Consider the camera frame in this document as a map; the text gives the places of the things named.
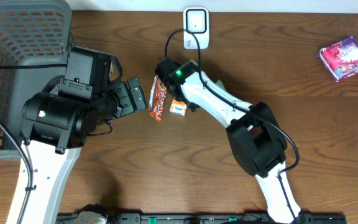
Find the orange red chip bag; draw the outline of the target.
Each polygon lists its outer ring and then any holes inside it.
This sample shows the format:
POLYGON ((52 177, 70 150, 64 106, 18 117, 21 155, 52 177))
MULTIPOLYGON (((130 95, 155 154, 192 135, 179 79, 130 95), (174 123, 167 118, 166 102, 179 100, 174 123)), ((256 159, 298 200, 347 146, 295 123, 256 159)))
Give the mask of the orange red chip bag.
POLYGON ((167 88, 158 75, 156 75, 150 91, 149 114, 158 122, 162 120, 166 96, 167 88))

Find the small orange box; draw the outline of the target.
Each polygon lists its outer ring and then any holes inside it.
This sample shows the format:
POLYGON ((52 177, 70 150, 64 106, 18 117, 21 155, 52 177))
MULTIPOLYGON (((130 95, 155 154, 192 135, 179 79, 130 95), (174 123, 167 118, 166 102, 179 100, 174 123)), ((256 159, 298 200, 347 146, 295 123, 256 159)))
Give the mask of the small orange box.
POLYGON ((172 100, 170 105, 170 112, 180 116, 185 116, 187 111, 187 105, 182 101, 172 100))

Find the purple red snack packet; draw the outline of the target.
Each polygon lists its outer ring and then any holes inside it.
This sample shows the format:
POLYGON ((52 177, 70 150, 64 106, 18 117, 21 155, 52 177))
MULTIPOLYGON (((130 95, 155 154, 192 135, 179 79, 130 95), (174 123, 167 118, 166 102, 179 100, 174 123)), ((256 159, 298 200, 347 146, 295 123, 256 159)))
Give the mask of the purple red snack packet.
POLYGON ((358 43, 353 36, 321 48, 317 57, 335 82, 358 74, 358 43))

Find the teal packet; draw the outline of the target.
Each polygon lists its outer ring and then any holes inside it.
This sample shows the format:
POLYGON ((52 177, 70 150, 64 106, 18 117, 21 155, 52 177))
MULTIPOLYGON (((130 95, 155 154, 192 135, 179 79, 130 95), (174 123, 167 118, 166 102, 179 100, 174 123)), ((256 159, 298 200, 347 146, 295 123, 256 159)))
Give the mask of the teal packet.
POLYGON ((220 86, 221 88, 224 88, 224 85, 223 85, 223 83, 222 83, 221 80, 218 80, 218 81, 216 82, 216 84, 217 84, 218 86, 220 86))

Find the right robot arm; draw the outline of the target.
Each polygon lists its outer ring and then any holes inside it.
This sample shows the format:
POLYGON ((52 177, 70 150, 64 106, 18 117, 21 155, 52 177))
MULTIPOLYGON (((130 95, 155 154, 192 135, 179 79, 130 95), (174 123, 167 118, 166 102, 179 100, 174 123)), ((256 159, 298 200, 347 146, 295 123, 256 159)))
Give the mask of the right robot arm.
POLYGON ((294 142, 272 110, 263 102, 253 105, 231 95, 193 60, 180 65, 165 58, 155 73, 174 99, 192 110, 204 109, 225 127, 236 162, 259 183, 269 217, 277 223, 298 223, 301 208, 287 179, 295 166, 285 163, 285 150, 294 142))

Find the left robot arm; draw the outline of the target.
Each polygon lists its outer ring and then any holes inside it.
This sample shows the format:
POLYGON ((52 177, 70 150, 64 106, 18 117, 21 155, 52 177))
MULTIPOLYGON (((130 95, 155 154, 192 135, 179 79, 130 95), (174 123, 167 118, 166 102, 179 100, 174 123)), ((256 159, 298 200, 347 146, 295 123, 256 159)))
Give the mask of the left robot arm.
POLYGON ((8 223, 55 223, 70 172, 100 124, 146 108, 138 79, 86 85, 62 78, 23 106, 21 160, 8 223))

